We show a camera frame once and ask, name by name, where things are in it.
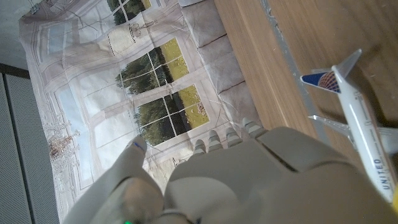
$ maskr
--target robotic hand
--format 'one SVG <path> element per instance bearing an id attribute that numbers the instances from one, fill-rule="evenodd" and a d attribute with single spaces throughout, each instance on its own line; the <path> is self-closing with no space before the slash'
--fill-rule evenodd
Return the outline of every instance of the robotic hand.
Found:
<path id="1" fill-rule="evenodd" d="M 64 223 L 398 223 L 370 181 L 332 148 L 289 128 L 248 119 L 252 139 L 210 131 L 176 167 L 164 195 L 142 169 L 134 138 L 77 201 Z"/>

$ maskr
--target united airplane model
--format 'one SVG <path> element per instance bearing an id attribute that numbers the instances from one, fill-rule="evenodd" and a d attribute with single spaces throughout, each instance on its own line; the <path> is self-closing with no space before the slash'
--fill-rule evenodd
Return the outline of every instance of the united airplane model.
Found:
<path id="1" fill-rule="evenodd" d="M 398 129 L 379 128 L 365 97 L 346 80 L 361 54 L 359 49 L 339 65 L 332 66 L 331 70 L 304 75 L 301 81 L 338 95 L 348 124 L 317 115 L 309 118 L 348 137 L 358 151 L 370 181 L 392 203 L 396 181 L 388 155 L 398 152 Z"/>

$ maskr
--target printed backdrop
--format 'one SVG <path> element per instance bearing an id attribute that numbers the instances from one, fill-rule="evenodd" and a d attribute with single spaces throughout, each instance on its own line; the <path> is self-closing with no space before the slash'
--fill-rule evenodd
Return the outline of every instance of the printed backdrop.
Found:
<path id="1" fill-rule="evenodd" d="M 177 0 L 43 1 L 20 20 L 60 220 L 139 134 L 162 189 L 230 127 Z"/>

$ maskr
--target wooden table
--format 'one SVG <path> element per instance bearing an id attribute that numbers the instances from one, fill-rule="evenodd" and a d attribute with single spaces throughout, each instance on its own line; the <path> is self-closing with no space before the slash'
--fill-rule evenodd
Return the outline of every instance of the wooden table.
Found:
<path id="1" fill-rule="evenodd" d="M 215 0 L 264 127 L 289 126 L 324 139 L 360 169 L 346 137 L 307 116 L 345 122 L 337 96 L 298 81 L 358 48 L 350 77 L 382 126 L 398 127 L 398 1 Z"/>

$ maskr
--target window pane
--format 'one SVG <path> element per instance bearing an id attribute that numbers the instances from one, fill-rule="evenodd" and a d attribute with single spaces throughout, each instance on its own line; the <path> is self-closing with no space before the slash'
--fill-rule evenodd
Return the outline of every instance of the window pane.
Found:
<path id="1" fill-rule="evenodd" d="M 149 9 L 152 6 L 150 0 L 142 0 L 142 3 L 144 3 L 145 9 Z"/>
<path id="2" fill-rule="evenodd" d="M 170 96 L 165 96 L 164 98 L 170 114 L 179 112 L 185 108 L 178 93 L 174 93 L 172 96 L 173 98 Z"/>
<path id="3" fill-rule="evenodd" d="M 142 128 L 142 135 L 151 146 L 175 137 L 169 118 L 164 118 Z"/>
<path id="4" fill-rule="evenodd" d="M 187 64 L 185 64 L 184 58 L 182 57 L 168 63 L 167 65 L 174 81 L 189 73 Z"/>
<path id="5" fill-rule="evenodd" d="M 167 116 L 167 110 L 163 98 L 138 107 L 138 112 L 136 114 L 137 122 L 140 127 L 165 116 Z"/>
<path id="6" fill-rule="evenodd" d="M 145 5 L 141 0 L 130 0 L 124 5 L 124 10 L 129 20 L 136 17 L 140 12 L 145 11 L 145 9 Z"/>
<path id="7" fill-rule="evenodd" d="M 122 9 L 119 9 L 118 11 L 116 11 L 116 12 L 113 14 L 113 17 L 114 17 L 114 23 L 115 23 L 116 25 L 120 25 L 120 24 L 123 24 L 123 23 L 126 22 L 126 18 L 124 17 L 124 14 L 123 14 L 123 10 L 122 10 Z"/>
<path id="8" fill-rule="evenodd" d="M 137 95 L 159 87 L 154 72 L 123 81 L 124 89 L 129 95 Z"/>
<path id="9" fill-rule="evenodd" d="M 162 65 L 161 67 L 159 67 L 156 70 L 156 76 L 161 86 L 166 85 L 166 81 L 167 83 L 173 82 L 172 75 L 167 65 Z"/>
<path id="10" fill-rule="evenodd" d="M 107 0 L 107 2 L 111 11 L 114 11 L 117 7 L 120 6 L 119 0 Z"/>
<path id="11" fill-rule="evenodd" d="M 189 124 L 187 114 L 185 113 L 185 111 L 173 114 L 171 117 L 177 135 L 187 133 L 188 131 L 191 130 L 191 126 Z"/>
<path id="12" fill-rule="evenodd" d="M 162 54 L 162 50 L 160 47 L 156 47 L 153 50 L 149 52 L 150 59 L 152 60 L 152 63 L 154 64 L 154 68 L 159 67 L 160 65 L 166 64 L 166 61 L 164 59 L 164 56 Z"/>
<path id="13" fill-rule="evenodd" d="M 160 49 L 162 50 L 166 63 L 182 55 L 180 46 L 178 46 L 176 38 L 160 46 Z"/>
<path id="14" fill-rule="evenodd" d="M 192 129 L 209 122 L 209 117 L 207 117 L 205 107 L 202 103 L 185 109 L 185 114 Z"/>
<path id="15" fill-rule="evenodd" d="M 141 58 L 130 62 L 127 64 L 126 68 L 122 70 L 122 79 L 127 80 L 129 78 L 134 78 L 139 75 L 148 73 L 152 70 L 152 65 L 150 64 L 149 57 L 147 54 Z"/>
<path id="16" fill-rule="evenodd" d="M 200 102 L 200 97 L 194 85 L 165 97 L 170 114 L 179 112 Z"/>

